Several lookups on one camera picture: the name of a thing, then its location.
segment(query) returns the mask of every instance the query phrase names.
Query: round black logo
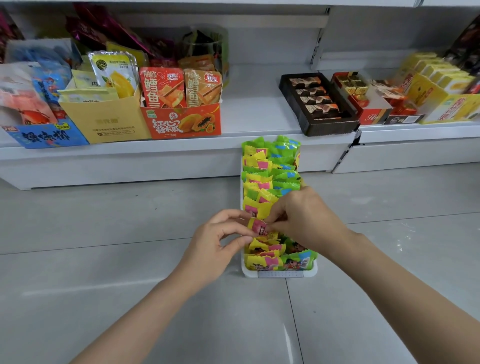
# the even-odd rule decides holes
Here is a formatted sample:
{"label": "round black logo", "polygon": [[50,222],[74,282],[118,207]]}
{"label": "round black logo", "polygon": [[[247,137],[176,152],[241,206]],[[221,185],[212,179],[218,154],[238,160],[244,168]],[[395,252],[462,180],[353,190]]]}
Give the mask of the round black logo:
{"label": "round black logo", "polygon": [[107,68],[107,63],[104,60],[98,60],[95,62],[99,70],[104,71]]}

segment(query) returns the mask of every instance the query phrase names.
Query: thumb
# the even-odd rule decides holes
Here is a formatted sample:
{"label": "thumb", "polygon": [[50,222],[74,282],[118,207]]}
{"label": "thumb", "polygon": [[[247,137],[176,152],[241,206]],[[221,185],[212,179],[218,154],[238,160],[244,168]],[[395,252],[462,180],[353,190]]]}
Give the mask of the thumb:
{"label": "thumb", "polygon": [[290,226],[290,224],[289,224],[288,220],[275,221],[275,222],[272,222],[271,224],[267,225],[267,232],[277,231],[277,232],[281,232],[281,233],[283,233],[287,236],[290,236],[289,233],[288,233],[289,226]]}
{"label": "thumb", "polygon": [[222,250],[227,252],[227,254],[230,256],[230,259],[231,259],[245,245],[250,244],[252,240],[253,238],[251,236],[247,236],[247,235],[240,236],[236,239],[233,239],[231,242],[225,245]]}

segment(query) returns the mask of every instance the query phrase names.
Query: white plastic bin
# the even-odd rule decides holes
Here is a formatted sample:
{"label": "white plastic bin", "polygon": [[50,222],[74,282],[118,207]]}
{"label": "white plastic bin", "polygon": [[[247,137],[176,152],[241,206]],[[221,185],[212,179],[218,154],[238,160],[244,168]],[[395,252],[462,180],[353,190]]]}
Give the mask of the white plastic bin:
{"label": "white plastic bin", "polygon": [[[243,181],[241,173],[243,171],[242,161],[240,160],[240,210],[243,209]],[[241,270],[247,278],[307,278],[317,274],[317,259],[313,261],[313,267],[310,270],[248,270],[243,259],[243,250],[241,252]]]}

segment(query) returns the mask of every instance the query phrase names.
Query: floor tile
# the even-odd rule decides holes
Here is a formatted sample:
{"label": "floor tile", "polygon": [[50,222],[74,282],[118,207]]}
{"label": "floor tile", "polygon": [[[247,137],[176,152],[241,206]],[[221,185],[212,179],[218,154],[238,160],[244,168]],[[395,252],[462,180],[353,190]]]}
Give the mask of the floor tile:
{"label": "floor tile", "polygon": [[[0,255],[0,363],[67,363],[179,261],[188,239]],[[238,257],[190,299],[145,363],[300,364],[284,279]]]}
{"label": "floor tile", "polygon": [[189,238],[239,206],[238,178],[19,191],[0,180],[0,254]]}
{"label": "floor tile", "polygon": [[345,223],[480,212],[480,163],[302,175]]}
{"label": "floor tile", "polygon": [[[480,319],[480,214],[352,224],[386,254]],[[367,295],[324,258],[288,290],[305,364],[415,363]]]}

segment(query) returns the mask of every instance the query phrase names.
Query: papaya picture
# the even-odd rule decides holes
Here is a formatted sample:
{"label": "papaya picture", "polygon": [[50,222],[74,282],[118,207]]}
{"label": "papaya picture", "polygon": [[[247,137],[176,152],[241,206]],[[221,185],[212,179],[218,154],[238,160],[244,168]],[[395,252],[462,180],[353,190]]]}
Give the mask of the papaya picture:
{"label": "papaya picture", "polygon": [[180,120],[179,129],[184,133],[189,133],[192,131],[192,127],[201,122],[203,117],[200,114],[191,114],[185,116]]}
{"label": "papaya picture", "polygon": [[207,133],[213,133],[213,130],[215,130],[215,125],[212,123],[208,124],[207,127],[205,128],[205,131]]}
{"label": "papaya picture", "polygon": [[204,116],[202,116],[202,118],[198,122],[193,124],[192,130],[194,132],[199,132],[202,129],[205,129],[205,127],[209,123],[214,123],[214,122],[215,122],[215,115],[214,114],[205,114]]}

